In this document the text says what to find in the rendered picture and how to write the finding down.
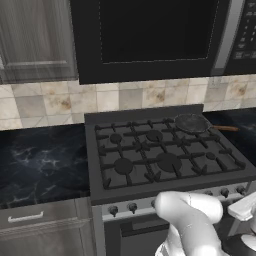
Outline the dark grey gas stove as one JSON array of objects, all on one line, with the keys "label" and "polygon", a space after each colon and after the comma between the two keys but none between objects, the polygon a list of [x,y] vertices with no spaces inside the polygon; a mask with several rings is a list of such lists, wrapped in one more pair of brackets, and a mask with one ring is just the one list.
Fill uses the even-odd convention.
[{"label": "dark grey gas stove", "polygon": [[[85,117],[90,198],[97,256],[106,256],[104,224],[156,214],[155,196],[168,190],[211,191],[228,205],[256,189],[256,168],[219,131],[189,134],[180,114],[202,115],[201,105],[89,113]],[[225,198],[222,188],[229,190]],[[132,213],[129,203],[136,203]],[[113,217],[110,206],[117,206]]]}]

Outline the grey drawer front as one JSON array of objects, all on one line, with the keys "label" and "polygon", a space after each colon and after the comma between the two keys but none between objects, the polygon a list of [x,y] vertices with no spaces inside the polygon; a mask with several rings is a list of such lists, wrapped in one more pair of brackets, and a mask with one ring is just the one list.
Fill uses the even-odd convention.
[{"label": "grey drawer front", "polygon": [[[40,219],[8,223],[9,216],[13,218],[39,214],[44,211]],[[0,210],[0,231],[52,228],[71,224],[78,224],[92,218],[90,203],[86,198],[22,206]]]}]

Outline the dark oven door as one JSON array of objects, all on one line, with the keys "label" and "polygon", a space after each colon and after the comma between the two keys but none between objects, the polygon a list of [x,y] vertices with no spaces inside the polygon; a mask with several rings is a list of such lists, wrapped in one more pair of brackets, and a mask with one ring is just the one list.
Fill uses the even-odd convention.
[{"label": "dark oven door", "polygon": [[106,256],[155,256],[157,248],[165,241],[168,229],[147,234],[123,237],[121,225],[129,222],[159,222],[168,224],[156,214],[110,221],[104,224]]}]

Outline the grey base cupboard door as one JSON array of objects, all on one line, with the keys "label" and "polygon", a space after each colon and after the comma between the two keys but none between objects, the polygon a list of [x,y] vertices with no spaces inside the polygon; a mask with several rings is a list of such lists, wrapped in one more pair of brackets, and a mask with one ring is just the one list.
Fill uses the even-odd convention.
[{"label": "grey base cupboard door", "polygon": [[96,256],[89,224],[0,233],[0,256]]}]

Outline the black microwave oven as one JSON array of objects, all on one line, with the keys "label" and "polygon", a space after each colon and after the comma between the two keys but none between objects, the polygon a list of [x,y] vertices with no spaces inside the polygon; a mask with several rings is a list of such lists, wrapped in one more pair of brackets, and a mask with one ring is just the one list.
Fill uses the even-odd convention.
[{"label": "black microwave oven", "polygon": [[[230,0],[69,0],[79,83],[211,75]],[[243,13],[222,76],[256,74],[256,0]]]}]

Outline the grey wooden cupboard door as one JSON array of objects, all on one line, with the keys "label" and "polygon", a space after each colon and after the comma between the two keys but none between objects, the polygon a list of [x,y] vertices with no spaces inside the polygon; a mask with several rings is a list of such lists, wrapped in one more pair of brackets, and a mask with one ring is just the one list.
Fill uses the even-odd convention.
[{"label": "grey wooden cupboard door", "polygon": [[69,0],[0,0],[0,84],[78,78]]}]

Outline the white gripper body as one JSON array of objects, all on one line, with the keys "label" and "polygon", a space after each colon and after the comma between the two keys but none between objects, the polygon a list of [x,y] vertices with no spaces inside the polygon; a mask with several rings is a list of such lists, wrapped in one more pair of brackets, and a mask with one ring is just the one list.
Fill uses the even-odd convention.
[{"label": "white gripper body", "polygon": [[255,210],[256,210],[256,192],[250,195],[247,195],[241,200],[228,206],[228,213],[232,217],[240,221],[250,220],[253,217]]}]

